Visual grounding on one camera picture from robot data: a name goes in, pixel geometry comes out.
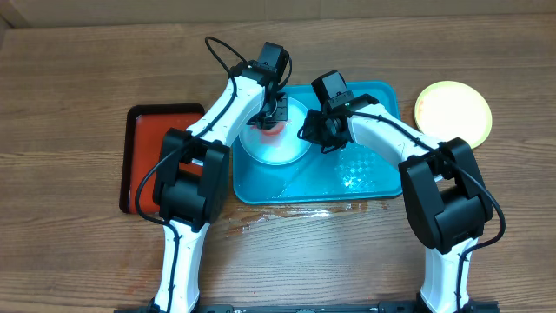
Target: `wooden tabletop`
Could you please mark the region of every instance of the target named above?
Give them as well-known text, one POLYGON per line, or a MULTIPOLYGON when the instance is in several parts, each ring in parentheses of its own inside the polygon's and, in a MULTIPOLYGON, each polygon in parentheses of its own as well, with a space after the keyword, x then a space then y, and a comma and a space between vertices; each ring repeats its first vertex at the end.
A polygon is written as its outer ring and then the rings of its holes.
MULTIPOLYGON (((265 41, 283 45, 290 84, 332 69, 388 82, 410 124, 430 83, 473 86, 493 113, 474 152, 507 232, 473 254, 470 295, 505 312, 554 310, 556 15, 515 15, 8 30, 0 311, 111 312, 155 295, 162 228, 117 205, 125 118, 140 103, 210 107, 226 79, 207 35, 247 58, 265 41)), ((495 217, 481 239, 498 227, 495 217)), ((202 303, 376 303, 413 299, 423 274, 401 197, 253 206, 230 190, 208 231, 200 285, 202 303)))

